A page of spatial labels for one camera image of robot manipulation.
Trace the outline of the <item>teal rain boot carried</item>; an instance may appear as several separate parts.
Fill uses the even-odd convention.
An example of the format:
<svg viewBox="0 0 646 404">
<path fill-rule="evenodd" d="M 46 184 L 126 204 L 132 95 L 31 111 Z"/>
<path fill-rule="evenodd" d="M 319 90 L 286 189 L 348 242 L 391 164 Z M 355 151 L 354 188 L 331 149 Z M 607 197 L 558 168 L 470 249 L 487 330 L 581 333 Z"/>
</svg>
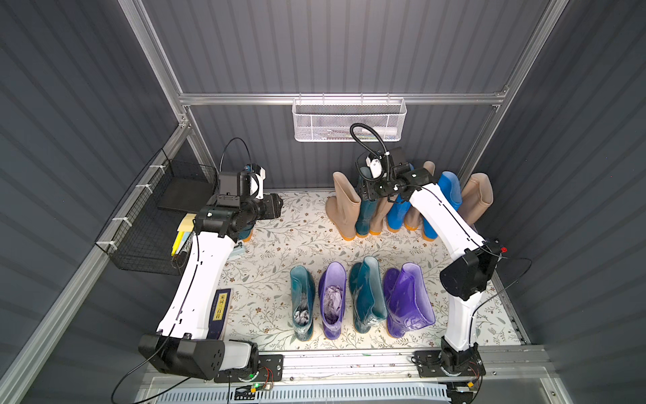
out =
<svg viewBox="0 0 646 404">
<path fill-rule="evenodd" d="M 249 225 L 245 227 L 242 231 L 240 231 L 238 235 L 238 240 L 240 242 L 248 242 L 252 237 L 253 229 L 254 229 L 254 225 Z"/>
</svg>

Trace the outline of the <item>teal rain boot back row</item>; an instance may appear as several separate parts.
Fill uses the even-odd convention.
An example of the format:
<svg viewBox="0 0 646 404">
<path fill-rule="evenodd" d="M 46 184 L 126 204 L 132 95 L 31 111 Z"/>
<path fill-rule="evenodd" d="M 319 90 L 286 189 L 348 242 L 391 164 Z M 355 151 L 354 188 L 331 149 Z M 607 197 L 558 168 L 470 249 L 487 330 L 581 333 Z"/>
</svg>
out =
<svg viewBox="0 0 646 404">
<path fill-rule="evenodd" d="M 364 238 L 369 234 L 370 222 L 377 209 L 378 201 L 368 200 L 363 197 L 363 192 L 365 191 L 366 185 L 363 177 L 367 177 L 369 179 L 373 178 L 370 169 L 368 167 L 361 167 L 359 172 L 361 173 L 361 175 L 358 179 L 357 192 L 358 195 L 362 198 L 362 201 L 360 205 L 358 220 L 355 225 L 355 230 L 358 237 Z"/>
</svg>

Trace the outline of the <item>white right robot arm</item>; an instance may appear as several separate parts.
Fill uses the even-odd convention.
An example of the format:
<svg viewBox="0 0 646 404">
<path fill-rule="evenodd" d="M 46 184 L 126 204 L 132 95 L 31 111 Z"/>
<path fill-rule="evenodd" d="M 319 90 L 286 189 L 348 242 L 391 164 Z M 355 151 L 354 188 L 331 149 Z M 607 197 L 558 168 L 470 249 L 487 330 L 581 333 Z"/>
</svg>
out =
<svg viewBox="0 0 646 404">
<path fill-rule="evenodd" d="M 384 174 L 361 185 L 358 193 L 364 200 L 400 195 L 437 233 L 453 260 L 440 273 L 442 287 L 450 294 L 443 339 L 456 352 L 472 348 L 474 313 L 496 269 L 501 248 L 486 242 L 455 209 L 461 199 L 457 176 L 445 171 L 435 178 L 423 168 L 398 176 Z"/>
</svg>

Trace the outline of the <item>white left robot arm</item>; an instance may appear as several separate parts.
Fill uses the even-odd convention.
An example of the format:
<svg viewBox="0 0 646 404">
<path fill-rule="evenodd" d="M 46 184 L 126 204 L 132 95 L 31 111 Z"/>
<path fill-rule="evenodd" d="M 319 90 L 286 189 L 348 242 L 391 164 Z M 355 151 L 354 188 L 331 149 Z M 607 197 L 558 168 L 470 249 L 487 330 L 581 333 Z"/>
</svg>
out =
<svg viewBox="0 0 646 404">
<path fill-rule="evenodd" d="M 193 224 L 187 267 L 171 306 L 156 332 L 142 336 L 139 352 L 157 371 L 213 380 L 226 371 L 255 373 L 255 343 L 210 338 L 210 323 L 220 276 L 241 231 L 260 220 L 280 217 L 277 194 L 222 197 L 203 207 Z"/>
</svg>

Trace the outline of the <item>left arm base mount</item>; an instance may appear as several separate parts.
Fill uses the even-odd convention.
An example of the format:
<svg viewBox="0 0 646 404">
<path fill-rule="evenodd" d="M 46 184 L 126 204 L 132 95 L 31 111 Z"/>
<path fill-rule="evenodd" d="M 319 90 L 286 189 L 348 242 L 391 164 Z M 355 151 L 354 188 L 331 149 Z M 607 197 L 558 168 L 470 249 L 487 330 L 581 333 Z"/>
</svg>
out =
<svg viewBox="0 0 646 404">
<path fill-rule="evenodd" d="M 247 368 L 220 371 L 215 383 L 269 383 L 282 380 L 284 355 L 252 357 Z"/>
</svg>

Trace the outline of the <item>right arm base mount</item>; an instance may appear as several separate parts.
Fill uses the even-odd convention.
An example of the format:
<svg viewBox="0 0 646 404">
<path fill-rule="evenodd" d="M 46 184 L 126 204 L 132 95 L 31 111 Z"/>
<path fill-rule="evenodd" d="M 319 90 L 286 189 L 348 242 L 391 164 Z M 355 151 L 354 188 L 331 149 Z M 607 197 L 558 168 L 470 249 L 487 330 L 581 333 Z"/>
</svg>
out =
<svg viewBox="0 0 646 404">
<path fill-rule="evenodd" d="M 486 375 L 486 368 L 479 353 L 478 343 L 469 345 L 466 350 L 456 350 L 441 338 L 439 349 L 417 350 L 410 358 L 420 377 L 432 378 L 441 375 L 448 377 L 474 376 L 478 379 Z"/>
</svg>

